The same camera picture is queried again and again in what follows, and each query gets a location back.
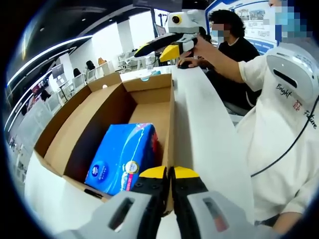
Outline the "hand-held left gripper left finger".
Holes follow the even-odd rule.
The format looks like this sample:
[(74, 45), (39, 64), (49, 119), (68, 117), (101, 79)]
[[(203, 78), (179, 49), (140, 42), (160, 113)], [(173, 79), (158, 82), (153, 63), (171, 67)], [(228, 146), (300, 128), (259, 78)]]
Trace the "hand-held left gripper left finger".
[(167, 203), (166, 167), (140, 174), (130, 191), (121, 191), (94, 211), (89, 222), (65, 230), (58, 239), (154, 239)]

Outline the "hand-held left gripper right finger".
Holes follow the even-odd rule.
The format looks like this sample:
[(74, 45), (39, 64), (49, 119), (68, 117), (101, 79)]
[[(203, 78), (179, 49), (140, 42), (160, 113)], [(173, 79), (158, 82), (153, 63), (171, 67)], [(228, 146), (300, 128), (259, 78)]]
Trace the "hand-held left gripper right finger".
[(209, 191), (189, 168), (170, 169), (174, 212), (183, 239), (262, 239), (264, 229), (216, 191)]

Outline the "person's right hand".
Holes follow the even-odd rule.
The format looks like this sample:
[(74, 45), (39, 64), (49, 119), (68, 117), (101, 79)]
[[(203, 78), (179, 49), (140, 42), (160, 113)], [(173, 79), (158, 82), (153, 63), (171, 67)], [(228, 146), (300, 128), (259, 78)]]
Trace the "person's right hand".
[(216, 48), (203, 37), (197, 35), (197, 43), (193, 48), (193, 52), (196, 56), (200, 56), (205, 60), (211, 61), (213, 59)]

